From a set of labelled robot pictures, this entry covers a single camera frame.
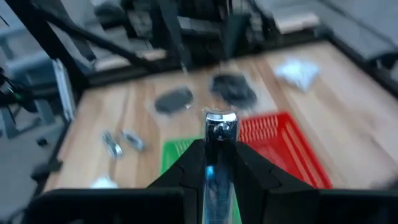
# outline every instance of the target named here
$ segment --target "gray floor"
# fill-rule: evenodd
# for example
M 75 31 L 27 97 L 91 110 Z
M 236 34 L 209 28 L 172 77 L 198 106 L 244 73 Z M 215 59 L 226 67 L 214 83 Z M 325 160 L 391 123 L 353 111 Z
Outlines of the gray floor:
M 265 11 L 275 17 L 314 12 L 337 36 L 364 58 L 398 47 L 396 0 L 324 0 L 327 4 L 316 0 L 257 1 Z M 65 6 L 65 8 L 71 10 L 73 7 Z M 25 50 L 19 46 L 21 39 L 12 41 L 15 42 L 17 51 Z M 34 118 L 34 115 L 22 111 L 17 117 L 17 122 L 21 126 L 27 126 Z M 0 138 L 0 219 L 29 201 L 35 189 L 35 183 L 30 180 L 29 175 L 33 166 L 47 160 L 61 125 L 58 122 L 52 126 L 37 128 L 11 140 L 5 136 Z M 52 133 L 48 137 L 50 146 L 47 148 L 37 146 L 36 138 L 47 133 Z

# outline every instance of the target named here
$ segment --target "red basket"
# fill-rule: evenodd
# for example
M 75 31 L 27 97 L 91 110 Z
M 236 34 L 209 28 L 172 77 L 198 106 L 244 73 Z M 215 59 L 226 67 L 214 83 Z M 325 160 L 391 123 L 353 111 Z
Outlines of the red basket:
M 313 187 L 333 188 L 325 170 L 288 113 L 267 114 L 242 120 L 239 140 Z

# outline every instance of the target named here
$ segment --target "metal part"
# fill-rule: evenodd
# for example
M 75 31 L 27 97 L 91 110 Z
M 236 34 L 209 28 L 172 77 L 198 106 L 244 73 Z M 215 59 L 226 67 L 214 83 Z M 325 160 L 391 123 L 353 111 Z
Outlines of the metal part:
M 209 111 L 205 120 L 205 208 L 206 224 L 231 223 L 234 188 L 230 166 L 238 140 L 238 117 L 232 111 Z
M 67 121 L 73 121 L 75 119 L 76 104 L 73 98 L 68 72 L 59 59 L 53 60 L 52 65 L 54 67 L 55 78 L 57 79 L 63 114 Z
M 108 147 L 108 152 L 113 158 L 119 158 L 123 155 L 123 150 L 120 145 L 114 140 L 112 134 L 109 131 L 105 131 L 102 135 L 102 139 Z
M 122 131 L 121 135 L 123 139 L 126 140 L 127 143 L 134 149 L 137 149 L 138 151 L 144 150 L 145 148 L 144 141 L 140 137 L 138 137 L 135 133 Z

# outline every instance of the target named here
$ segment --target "wooden table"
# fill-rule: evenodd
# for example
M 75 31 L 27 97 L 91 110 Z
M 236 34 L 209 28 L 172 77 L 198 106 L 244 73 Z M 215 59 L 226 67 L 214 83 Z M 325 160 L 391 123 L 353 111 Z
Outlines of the wooden table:
M 287 57 L 319 65 L 320 76 L 309 92 L 275 79 L 271 68 Z M 208 91 L 218 70 L 206 68 L 189 75 L 177 71 L 87 91 L 58 155 L 63 167 L 50 176 L 45 189 L 88 188 L 103 175 L 120 187 L 149 185 L 159 176 L 163 142 L 197 136 L 203 126 L 200 110 L 161 117 L 153 109 L 155 98 L 185 85 L 192 89 L 195 105 L 223 109 L 224 103 Z M 336 188 L 370 188 L 398 172 L 396 100 L 328 42 L 230 61 L 223 70 L 249 74 L 258 98 L 250 114 L 292 113 Z M 127 147 L 123 158 L 112 159 L 101 135 L 122 129 L 134 130 L 147 149 L 140 153 Z

